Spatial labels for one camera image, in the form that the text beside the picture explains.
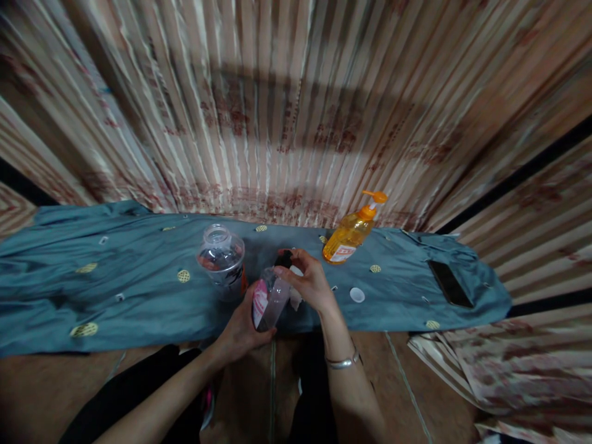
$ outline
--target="teal fabric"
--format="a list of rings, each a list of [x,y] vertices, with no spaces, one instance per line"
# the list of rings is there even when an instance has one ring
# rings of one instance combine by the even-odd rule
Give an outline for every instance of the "teal fabric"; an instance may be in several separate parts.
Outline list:
[[[249,282],[273,265],[281,247],[321,259],[319,236],[331,235],[273,225],[257,232],[257,224],[208,215],[157,215],[134,201],[43,207],[34,226],[0,244],[0,355],[98,352],[220,333],[236,304],[217,300],[196,260],[212,223],[243,238]],[[449,305],[426,260],[449,264],[475,308]],[[442,330],[465,328],[499,321],[511,307],[493,270],[448,236],[375,229],[345,264],[321,262],[353,330],[428,331],[428,321]],[[89,263],[97,263],[90,273],[76,272]],[[372,265],[382,271],[370,272]],[[186,283],[177,277],[181,270],[191,275]],[[351,300],[352,287],[364,291],[363,303]],[[85,323],[96,323],[98,332],[70,336]],[[306,303],[297,312],[287,306],[278,324],[280,334],[318,326]]]

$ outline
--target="floor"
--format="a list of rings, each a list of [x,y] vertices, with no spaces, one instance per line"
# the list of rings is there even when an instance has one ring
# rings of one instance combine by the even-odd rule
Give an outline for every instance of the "floor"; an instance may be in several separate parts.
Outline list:
[[[354,332],[393,442],[474,443],[477,409],[406,345],[407,333]],[[291,359],[298,338],[279,338],[223,374],[202,443],[282,443],[298,400]],[[56,443],[107,379],[159,347],[0,360],[0,442]]]

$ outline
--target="phone screen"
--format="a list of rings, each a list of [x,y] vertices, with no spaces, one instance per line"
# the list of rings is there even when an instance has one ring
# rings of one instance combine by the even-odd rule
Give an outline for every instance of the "phone screen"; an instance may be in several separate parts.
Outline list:
[[[473,303],[456,280],[450,267],[442,262],[427,261],[449,304],[474,308]]]

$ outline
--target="black pants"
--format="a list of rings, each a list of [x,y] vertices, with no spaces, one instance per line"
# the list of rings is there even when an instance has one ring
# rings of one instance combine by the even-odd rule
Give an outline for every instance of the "black pants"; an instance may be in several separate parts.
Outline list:
[[[179,355],[177,346],[167,345],[114,377],[82,408],[60,444],[91,444],[199,353],[199,350],[190,350]],[[306,335],[303,347],[295,357],[294,368],[301,379],[302,395],[294,411],[288,442],[336,443],[337,431],[320,333]],[[198,443],[202,420],[200,397],[196,397],[173,424],[163,443]]]

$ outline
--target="silver bracelet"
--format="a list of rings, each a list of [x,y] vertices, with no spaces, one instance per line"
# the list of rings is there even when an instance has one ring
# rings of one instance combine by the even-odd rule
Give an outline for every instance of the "silver bracelet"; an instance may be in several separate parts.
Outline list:
[[[351,359],[346,359],[345,361],[329,361],[327,359],[327,357],[325,356],[325,360],[327,361],[327,364],[329,364],[329,367],[331,367],[333,370],[341,370],[344,368],[351,367],[356,362],[358,362],[358,360],[360,358],[360,352],[358,351],[358,347],[356,347],[354,345],[353,349],[354,349],[354,353],[353,353],[353,358],[351,358]]]

